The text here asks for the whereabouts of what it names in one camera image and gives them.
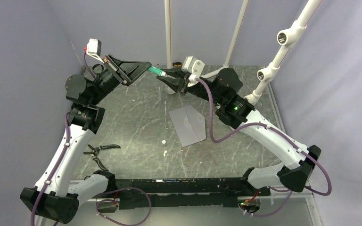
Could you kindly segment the green white glue stick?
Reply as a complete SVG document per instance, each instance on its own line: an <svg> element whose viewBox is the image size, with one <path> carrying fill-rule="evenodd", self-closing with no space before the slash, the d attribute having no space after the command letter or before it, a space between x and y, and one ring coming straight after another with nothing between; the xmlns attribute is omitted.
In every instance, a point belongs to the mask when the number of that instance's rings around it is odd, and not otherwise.
<svg viewBox="0 0 362 226"><path fill-rule="evenodd" d="M164 72L163 70L154 67L154 66L150 66L148 68L148 71L155 74L156 76L160 76L160 77L165 77L166 76L166 72Z"/></svg>

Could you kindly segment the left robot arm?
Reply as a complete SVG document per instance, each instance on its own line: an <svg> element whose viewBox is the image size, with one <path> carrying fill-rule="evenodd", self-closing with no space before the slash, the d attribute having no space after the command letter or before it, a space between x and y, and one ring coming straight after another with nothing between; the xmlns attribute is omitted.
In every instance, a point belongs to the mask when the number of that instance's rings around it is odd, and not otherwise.
<svg viewBox="0 0 362 226"><path fill-rule="evenodd" d="M133 84L151 67L147 61L123 61L106 55L102 72L94 79L71 75L65 83L66 98L72 102L65 114L65 131L50 164L31 188L24 188L21 201L36 217L67 224L78 208L94 196L112 197L121 191L113 173L97 170L88 179L71 185L76 164L103 121L105 109L98 104L117 86Z"/></svg>

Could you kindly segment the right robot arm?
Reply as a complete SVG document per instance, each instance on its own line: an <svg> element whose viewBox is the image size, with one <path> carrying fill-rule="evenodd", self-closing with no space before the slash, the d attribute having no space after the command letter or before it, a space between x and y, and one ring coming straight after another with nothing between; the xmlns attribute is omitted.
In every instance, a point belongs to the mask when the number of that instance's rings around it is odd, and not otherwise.
<svg viewBox="0 0 362 226"><path fill-rule="evenodd" d="M233 129L231 135L244 133L281 160L275 166L249 168L240 179L244 194L253 195L268 186L284 186L293 192L307 188L315 161L321 154L318 146L307 146L293 140L242 98L238 91L243 83L234 69L221 69L213 81L202 78L196 85L188 87L191 78L192 74L183 72L181 68L161 69L157 77L181 95L190 93L208 101L210 115L216 115L222 123L230 126Z"/></svg>

